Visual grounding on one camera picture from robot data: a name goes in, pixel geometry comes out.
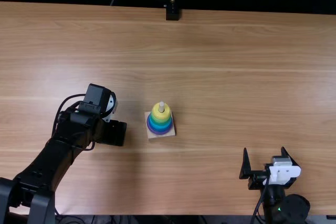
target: stacking ring toy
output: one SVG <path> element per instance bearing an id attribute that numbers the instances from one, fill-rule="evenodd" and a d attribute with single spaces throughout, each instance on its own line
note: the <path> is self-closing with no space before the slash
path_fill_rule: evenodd
<path id="1" fill-rule="evenodd" d="M 164 102 L 154 105 L 147 120 L 148 129 L 156 135 L 164 135 L 170 131 L 173 126 L 173 119 L 169 106 Z"/>

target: wooden table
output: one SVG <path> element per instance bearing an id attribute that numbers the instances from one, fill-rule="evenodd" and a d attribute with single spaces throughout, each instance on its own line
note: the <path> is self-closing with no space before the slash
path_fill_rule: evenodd
<path id="1" fill-rule="evenodd" d="M 239 180 L 287 151 L 287 194 L 336 213 L 336 17 L 0 3 L 0 176 L 44 147 L 61 101 L 89 83 L 114 91 L 124 147 L 82 153 L 56 191 L 62 214 L 251 215 Z M 149 143 L 144 112 L 164 100 L 177 136 Z"/>

